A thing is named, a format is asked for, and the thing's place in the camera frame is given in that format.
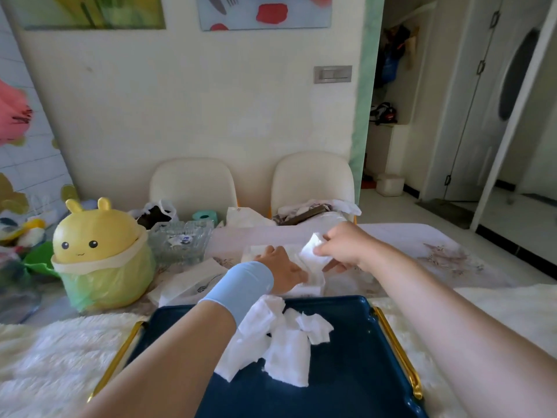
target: chair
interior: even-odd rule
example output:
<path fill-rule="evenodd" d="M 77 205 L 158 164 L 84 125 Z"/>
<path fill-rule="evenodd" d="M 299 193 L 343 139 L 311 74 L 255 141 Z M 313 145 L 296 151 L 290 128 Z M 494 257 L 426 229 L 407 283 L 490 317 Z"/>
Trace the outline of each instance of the chair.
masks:
<path fill-rule="evenodd" d="M 271 188 L 271 213 L 280 207 L 310 199 L 341 199 L 354 202 L 354 178 L 348 162 L 319 151 L 284 157 L 275 168 Z"/>
<path fill-rule="evenodd" d="M 182 221 L 200 210 L 214 210 L 223 220 L 228 207 L 238 206 L 230 170 L 212 158 L 179 158 L 159 165 L 151 178 L 149 199 L 171 201 Z"/>

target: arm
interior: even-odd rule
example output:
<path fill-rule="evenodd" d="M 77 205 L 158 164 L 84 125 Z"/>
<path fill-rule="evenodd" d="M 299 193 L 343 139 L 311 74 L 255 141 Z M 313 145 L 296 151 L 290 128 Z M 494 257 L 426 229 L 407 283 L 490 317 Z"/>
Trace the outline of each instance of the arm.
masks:
<path fill-rule="evenodd" d="M 251 269 L 233 267 L 203 302 L 124 368 L 80 418 L 193 417 L 222 353 L 251 306 L 262 295 L 285 293 L 308 279 L 282 247 L 267 247 L 257 262 L 266 268 L 261 269 L 261 264 Z"/>
<path fill-rule="evenodd" d="M 554 416 L 555 358 L 357 226 L 341 224 L 327 236 L 315 253 L 357 264 L 377 278 L 471 416 Z"/>

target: teal tape roll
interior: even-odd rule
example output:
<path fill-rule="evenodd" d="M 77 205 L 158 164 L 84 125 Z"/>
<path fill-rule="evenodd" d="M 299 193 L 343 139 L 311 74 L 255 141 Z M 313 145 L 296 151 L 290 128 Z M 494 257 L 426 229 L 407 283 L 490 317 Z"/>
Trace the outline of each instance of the teal tape roll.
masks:
<path fill-rule="evenodd" d="M 198 211 L 191 216 L 194 220 L 212 220 L 215 227 L 218 224 L 217 212 L 212 210 Z"/>

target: red shape on painting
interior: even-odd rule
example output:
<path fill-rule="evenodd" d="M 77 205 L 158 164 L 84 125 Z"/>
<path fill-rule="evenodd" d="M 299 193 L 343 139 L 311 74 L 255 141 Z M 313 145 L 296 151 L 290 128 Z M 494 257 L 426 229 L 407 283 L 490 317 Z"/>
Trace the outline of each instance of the red shape on painting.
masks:
<path fill-rule="evenodd" d="M 311 0 L 314 4 L 317 4 L 319 7 L 328 7 L 331 5 L 332 0 Z"/>
<path fill-rule="evenodd" d="M 228 30 L 228 28 L 222 23 L 216 23 L 211 27 L 211 30 Z"/>
<path fill-rule="evenodd" d="M 288 6 L 286 4 L 261 4 L 257 12 L 256 20 L 261 23 L 278 25 L 286 20 Z"/>

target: yellow ear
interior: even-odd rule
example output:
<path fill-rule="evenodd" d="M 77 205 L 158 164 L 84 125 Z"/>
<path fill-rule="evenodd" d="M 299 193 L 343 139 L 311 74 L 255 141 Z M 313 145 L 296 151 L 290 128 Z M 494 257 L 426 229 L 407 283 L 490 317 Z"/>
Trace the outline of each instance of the yellow ear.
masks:
<path fill-rule="evenodd" d="M 110 204 L 110 200 L 108 198 L 99 198 L 97 205 L 100 210 L 108 211 L 112 209 L 112 205 Z"/>
<path fill-rule="evenodd" d="M 83 207 L 75 199 L 66 200 L 66 207 L 68 207 L 68 210 L 70 210 L 70 212 L 73 214 L 83 211 Z"/>

